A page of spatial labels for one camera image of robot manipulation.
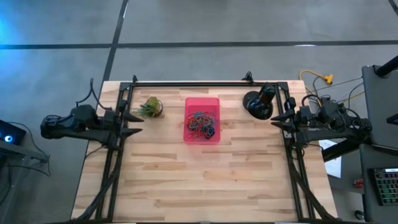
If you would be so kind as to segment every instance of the concrete floor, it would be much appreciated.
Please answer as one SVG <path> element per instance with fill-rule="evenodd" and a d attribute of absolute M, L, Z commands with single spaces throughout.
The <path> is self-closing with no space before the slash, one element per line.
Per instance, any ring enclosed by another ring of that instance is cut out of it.
<path fill-rule="evenodd" d="M 110 44 L 121 6 L 122 0 L 1 1 L 0 45 Z M 119 43 L 397 40 L 397 21 L 388 0 L 129 0 Z M 238 80 L 250 70 L 257 80 L 296 80 L 311 69 L 334 74 L 339 83 L 397 52 L 398 45 L 117 49 L 109 79 Z M 52 170 L 51 177 L 25 176 L 8 223 L 70 218 L 87 142 L 43 139 L 39 124 L 48 114 L 68 114 L 86 95 L 90 78 L 99 91 L 108 55 L 109 49 L 0 50 L 0 119 L 30 127 L 51 155 Z M 313 79 L 305 75 L 307 85 Z M 359 83 L 320 94 L 338 99 Z M 319 80 L 317 86 L 325 84 Z M 351 108 L 366 117 L 364 96 L 352 100 Z M 344 190 L 333 190 L 345 220 L 354 220 L 362 203 L 359 194 L 347 192 L 360 166 L 355 158 L 343 158 L 343 176 L 350 175 Z"/>

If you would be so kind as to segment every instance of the succulent plant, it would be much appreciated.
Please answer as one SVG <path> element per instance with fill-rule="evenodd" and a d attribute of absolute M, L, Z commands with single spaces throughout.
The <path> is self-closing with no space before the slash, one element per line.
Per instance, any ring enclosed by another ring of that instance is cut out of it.
<path fill-rule="evenodd" d="M 140 115 L 147 117 L 154 117 L 159 115 L 162 111 L 161 102 L 154 96 L 151 96 L 145 104 L 140 105 L 141 109 L 138 111 Z"/>

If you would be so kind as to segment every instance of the colorful rubber bands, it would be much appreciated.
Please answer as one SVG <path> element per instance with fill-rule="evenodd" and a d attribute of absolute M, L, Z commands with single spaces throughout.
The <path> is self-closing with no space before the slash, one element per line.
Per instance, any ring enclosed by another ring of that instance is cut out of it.
<path fill-rule="evenodd" d="M 209 112 L 196 112 L 187 116 L 187 127 L 192 132 L 189 138 L 210 139 L 215 134 L 215 115 Z"/>

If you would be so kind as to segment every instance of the wooden table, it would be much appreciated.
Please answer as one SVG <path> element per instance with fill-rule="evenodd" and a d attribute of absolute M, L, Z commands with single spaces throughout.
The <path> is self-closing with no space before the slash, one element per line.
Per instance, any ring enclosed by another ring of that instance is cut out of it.
<path fill-rule="evenodd" d="M 300 101 L 306 95 L 303 81 L 287 82 L 290 95 Z M 116 106 L 119 84 L 104 82 L 100 99 L 104 106 Z M 113 221 L 297 221 L 281 130 L 243 108 L 242 98 L 250 90 L 259 87 L 135 87 L 133 111 L 150 96 L 158 97 L 164 110 L 159 118 L 129 123 L 143 131 L 127 139 Z M 190 96 L 220 99 L 218 145 L 184 143 L 184 104 Z M 275 116 L 276 99 L 273 103 Z M 87 153 L 98 146 L 91 142 Z M 86 159 L 72 218 L 81 215 L 98 193 L 106 150 Z M 311 190 L 336 217 L 319 148 L 306 148 L 304 161 Z M 301 191 L 300 198 L 307 217 Z"/>

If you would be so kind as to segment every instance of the black lamp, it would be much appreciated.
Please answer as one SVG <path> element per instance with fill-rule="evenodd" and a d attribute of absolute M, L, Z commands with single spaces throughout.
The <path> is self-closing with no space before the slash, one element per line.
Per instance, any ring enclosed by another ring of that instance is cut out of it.
<path fill-rule="evenodd" d="M 265 83 L 260 92 L 250 91 L 243 98 L 243 106 L 257 119 L 268 119 L 272 116 L 274 107 L 271 103 L 275 96 L 275 86 Z"/>
<path fill-rule="evenodd" d="M 383 66 L 373 65 L 374 73 L 381 78 L 388 78 L 391 72 L 398 68 L 398 56 L 394 57 Z"/>

